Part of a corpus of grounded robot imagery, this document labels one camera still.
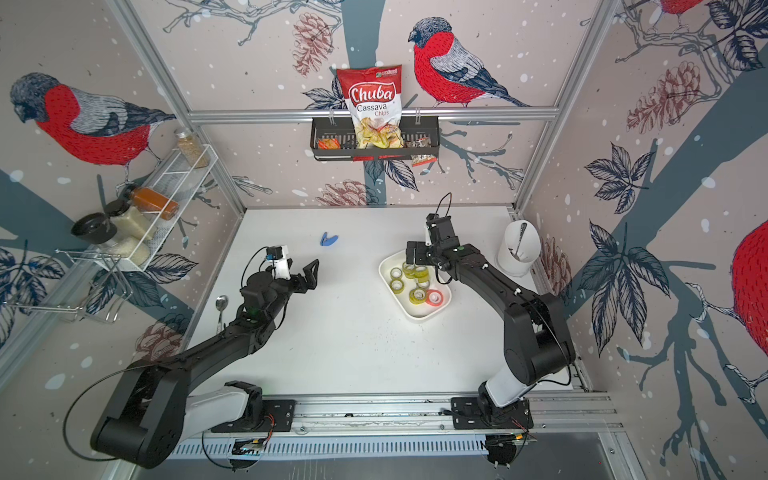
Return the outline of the red tape roll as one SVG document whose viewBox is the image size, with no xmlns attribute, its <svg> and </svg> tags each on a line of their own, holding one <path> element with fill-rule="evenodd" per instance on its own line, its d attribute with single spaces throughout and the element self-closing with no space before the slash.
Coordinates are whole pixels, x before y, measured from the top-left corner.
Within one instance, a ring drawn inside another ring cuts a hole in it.
<svg viewBox="0 0 768 480">
<path fill-rule="evenodd" d="M 436 289 L 429 289 L 426 291 L 425 302 L 432 307 L 440 307 L 444 303 L 445 297 L 443 293 Z"/>
</svg>

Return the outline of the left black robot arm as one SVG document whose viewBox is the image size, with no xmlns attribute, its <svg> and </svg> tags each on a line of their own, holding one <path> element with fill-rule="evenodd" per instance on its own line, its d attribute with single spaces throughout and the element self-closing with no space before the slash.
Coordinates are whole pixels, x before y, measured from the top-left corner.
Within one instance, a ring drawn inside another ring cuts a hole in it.
<svg viewBox="0 0 768 480">
<path fill-rule="evenodd" d="M 154 468 L 190 436 L 219 426 L 272 433 L 278 416 L 268 412 L 261 387 L 229 381 L 220 389 L 196 389 L 227 366 L 262 349 L 281 326 L 294 294 L 316 288 L 320 263 L 301 273 L 283 247 L 265 248 L 269 266 L 242 275 L 242 303 L 221 332 L 156 361 L 125 369 L 91 435 L 93 450 L 143 468 Z"/>
</svg>

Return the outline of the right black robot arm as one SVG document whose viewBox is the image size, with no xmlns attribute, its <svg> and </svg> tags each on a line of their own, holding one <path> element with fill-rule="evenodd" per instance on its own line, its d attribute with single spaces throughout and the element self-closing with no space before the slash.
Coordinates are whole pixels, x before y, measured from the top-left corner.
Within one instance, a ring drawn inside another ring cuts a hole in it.
<svg viewBox="0 0 768 480">
<path fill-rule="evenodd" d="M 496 425 L 541 382 L 567 371 L 576 359 L 564 304 L 551 293 L 537 294 L 491 265 L 475 246 L 463 244 L 451 217 L 426 217 L 425 241 L 409 241 L 406 261 L 431 266 L 477 293 L 502 320 L 505 365 L 478 389 L 484 421 Z"/>
</svg>

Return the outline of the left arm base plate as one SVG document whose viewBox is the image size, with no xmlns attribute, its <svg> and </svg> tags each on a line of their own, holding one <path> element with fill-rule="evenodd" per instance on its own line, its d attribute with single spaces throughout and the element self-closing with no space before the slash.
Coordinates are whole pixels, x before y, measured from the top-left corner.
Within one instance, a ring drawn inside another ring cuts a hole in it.
<svg viewBox="0 0 768 480">
<path fill-rule="evenodd" d="M 238 419 L 212 428 L 213 433 L 285 433 L 292 428 L 296 401 L 289 399 L 263 400 L 257 413 L 251 407 Z"/>
</svg>

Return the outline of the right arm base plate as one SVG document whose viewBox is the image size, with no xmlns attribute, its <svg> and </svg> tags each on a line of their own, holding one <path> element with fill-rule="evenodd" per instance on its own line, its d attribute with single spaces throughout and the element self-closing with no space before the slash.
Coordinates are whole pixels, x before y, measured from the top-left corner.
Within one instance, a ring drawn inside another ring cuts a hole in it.
<svg viewBox="0 0 768 480">
<path fill-rule="evenodd" d="M 443 414 L 452 418 L 456 430 L 530 430 L 534 427 L 527 399 L 498 407 L 487 395 L 453 397 Z"/>
</svg>

